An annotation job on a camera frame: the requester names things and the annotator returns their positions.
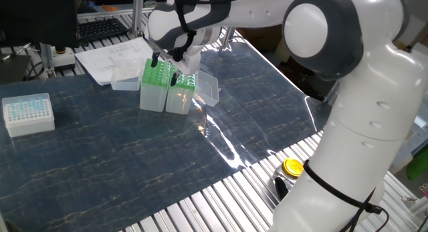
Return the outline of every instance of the pipette tip box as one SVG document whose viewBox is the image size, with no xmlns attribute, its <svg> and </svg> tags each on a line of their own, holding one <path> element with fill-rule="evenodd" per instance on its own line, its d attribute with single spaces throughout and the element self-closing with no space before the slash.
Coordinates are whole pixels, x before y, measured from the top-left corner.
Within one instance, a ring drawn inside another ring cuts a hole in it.
<svg viewBox="0 0 428 232">
<path fill-rule="evenodd" d="M 55 130 L 49 94 L 4 98 L 3 118 L 11 138 Z"/>
<path fill-rule="evenodd" d="M 167 112 L 177 114 L 189 113 L 193 95 L 195 94 L 197 75 L 180 74 L 174 86 L 169 87 L 167 96 Z"/>
<path fill-rule="evenodd" d="M 140 109 L 162 112 L 167 98 L 170 76 L 177 69 L 169 62 L 158 61 L 152 68 L 152 60 L 147 59 L 142 75 Z"/>
</svg>

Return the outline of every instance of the paper sheet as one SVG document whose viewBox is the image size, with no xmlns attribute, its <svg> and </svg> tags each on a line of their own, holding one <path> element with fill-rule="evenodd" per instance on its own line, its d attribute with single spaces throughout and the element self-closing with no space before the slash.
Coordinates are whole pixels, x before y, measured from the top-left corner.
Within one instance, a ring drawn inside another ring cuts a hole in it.
<svg viewBox="0 0 428 232">
<path fill-rule="evenodd" d="M 143 38 L 133 39 L 117 45 L 77 53 L 79 62 L 100 85 L 110 84 L 114 66 L 118 59 L 147 59 L 153 50 Z"/>
</svg>

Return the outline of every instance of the white tip box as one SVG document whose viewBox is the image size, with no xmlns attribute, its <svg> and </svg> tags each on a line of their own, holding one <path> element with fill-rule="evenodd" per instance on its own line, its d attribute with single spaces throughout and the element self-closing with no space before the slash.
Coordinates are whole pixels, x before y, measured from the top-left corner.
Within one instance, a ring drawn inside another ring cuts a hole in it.
<svg viewBox="0 0 428 232">
<path fill-rule="evenodd" d="M 11 138 L 55 130 L 49 94 L 3 99 L 3 118 Z"/>
</svg>

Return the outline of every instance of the computer monitor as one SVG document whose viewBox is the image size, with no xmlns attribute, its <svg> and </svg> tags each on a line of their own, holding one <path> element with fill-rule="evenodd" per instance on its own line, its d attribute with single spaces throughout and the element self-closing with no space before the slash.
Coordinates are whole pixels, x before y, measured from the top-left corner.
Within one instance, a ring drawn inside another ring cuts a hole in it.
<svg viewBox="0 0 428 232">
<path fill-rule="evenodd" d="M 76 0 L 0 0 L 0 46 L 78 46 Z"/>
</svg>

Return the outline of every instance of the keyboard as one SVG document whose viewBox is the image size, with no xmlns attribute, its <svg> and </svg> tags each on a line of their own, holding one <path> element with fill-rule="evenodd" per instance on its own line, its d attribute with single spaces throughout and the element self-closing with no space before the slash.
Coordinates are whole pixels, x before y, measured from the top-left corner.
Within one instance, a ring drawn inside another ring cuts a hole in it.
<svg viewBox="0 0 428 232">
<path fill-rule="evenodd" d="M 92 41 L 99 38 L 122 35 L 126 32 L 128 32 L 128 29 L 116 18 L 79 24 L 81 41 Z"/>
</svg>

